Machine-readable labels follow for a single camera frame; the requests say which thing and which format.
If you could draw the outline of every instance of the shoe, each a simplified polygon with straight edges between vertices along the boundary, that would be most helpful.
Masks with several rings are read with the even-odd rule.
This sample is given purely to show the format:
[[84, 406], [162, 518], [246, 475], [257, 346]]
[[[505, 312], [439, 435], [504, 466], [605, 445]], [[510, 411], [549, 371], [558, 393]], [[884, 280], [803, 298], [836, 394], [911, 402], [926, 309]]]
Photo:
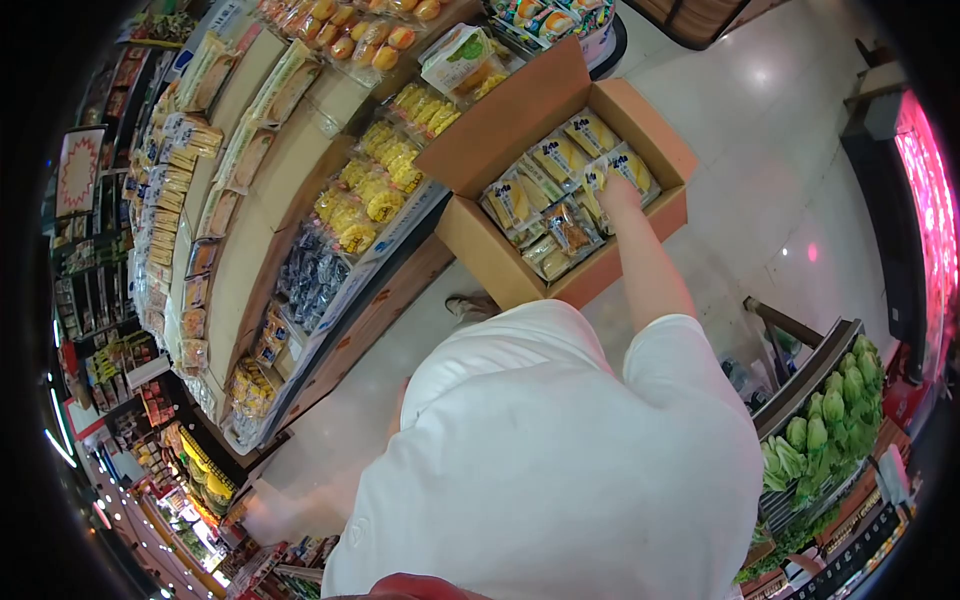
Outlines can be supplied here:
[[500, 307], [489, 296], [464, 296], [454, 294], [444, 301], [446, 310], [456, 318], [461, 318], [467, 312], [485, 314], [489, 317], [500, 312]]

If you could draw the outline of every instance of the red starburst sign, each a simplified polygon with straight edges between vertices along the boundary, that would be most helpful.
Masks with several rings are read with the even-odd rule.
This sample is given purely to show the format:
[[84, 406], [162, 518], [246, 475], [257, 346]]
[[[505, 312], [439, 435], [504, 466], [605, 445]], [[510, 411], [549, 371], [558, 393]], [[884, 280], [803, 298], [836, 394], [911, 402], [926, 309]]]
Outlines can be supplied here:
[[100, 147], [106, 128], [67, 132], [60, 147], [57, 172], [57, 216], [93, 209], [93, 186], [97, 181]]

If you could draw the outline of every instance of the open cardboard box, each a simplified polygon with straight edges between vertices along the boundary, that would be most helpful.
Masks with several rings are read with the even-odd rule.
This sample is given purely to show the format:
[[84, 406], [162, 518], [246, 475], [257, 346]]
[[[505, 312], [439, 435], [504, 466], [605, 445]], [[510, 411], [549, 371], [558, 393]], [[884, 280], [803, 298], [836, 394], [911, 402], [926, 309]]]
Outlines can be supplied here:
[[556, 298], [583, 307], [623, 275], [616, 238], [546, 284], [476, 202], [521, 154], [583, 107], [626, 140], [660, 182], [644, 208], [663, 241], [686, 223], [685, 183], [697, 159], [650, 104], [621, 79], [593, 83], [572, 36], [531, 60], [420, 153], [416, 165], [455, 192], [437, 235], [504, 310]]

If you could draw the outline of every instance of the supermarket aisle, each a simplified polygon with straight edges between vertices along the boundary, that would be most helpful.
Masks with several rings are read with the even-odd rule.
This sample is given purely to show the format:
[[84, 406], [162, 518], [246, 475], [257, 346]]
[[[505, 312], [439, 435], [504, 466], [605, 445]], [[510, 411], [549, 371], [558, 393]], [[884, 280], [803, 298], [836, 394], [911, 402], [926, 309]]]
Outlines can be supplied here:
[[[689, 224], [664, 246], [717, 354], [762, 355], [740, 302], [756, 296], [815, 329], [859, 317], [884, 350], [883, 278], [863, 197], [839, 151], [841, 100], [865, 68], [853, 38], [871, 39], [846, 0], [793, 0], [705, 52], [686, 51], [639, 15], [616, 77], [631, 82], [684, 137], [701, 165]], [[479, 287], [459, 263], [415, 302], [294, 426], [256, 484], [246, 526], [262, 543], [339, 533], [360, 471], [385, 447], [396, 390], [448, 333], [443, 299]], [[583, 310], [620, 372], [633, 332], [621, 284]]]

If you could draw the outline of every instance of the white floor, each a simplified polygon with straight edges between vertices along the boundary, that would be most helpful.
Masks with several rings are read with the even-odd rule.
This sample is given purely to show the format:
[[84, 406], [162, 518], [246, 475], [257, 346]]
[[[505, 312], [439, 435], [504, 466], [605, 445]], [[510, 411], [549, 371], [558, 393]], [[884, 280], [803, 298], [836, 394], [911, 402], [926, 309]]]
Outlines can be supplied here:
[[[853, 44], [873, 36], [845, 0], [793, 0], [705, 52], [676, 45], [625, 6], [627, 53], [615, 73], [650, 100], [701, 164], [689, 223], [664, 244], [717, 355], [764, 353], [754, 296], [819, 331], [860, 318], [881, 350], [887, 331], [874, 232], [838, 133], [842, 99], [866, 68]], [[261, 543], [340, 533], [360, 471], [386, 445], [397, 386], [453, 326], [452, 292], [478, 290], [459, 263], [399, 319], [330, 397], [295, 425], [245, 520]], [[616, 372], [633, 334], [621, 285], [583, 313]]]

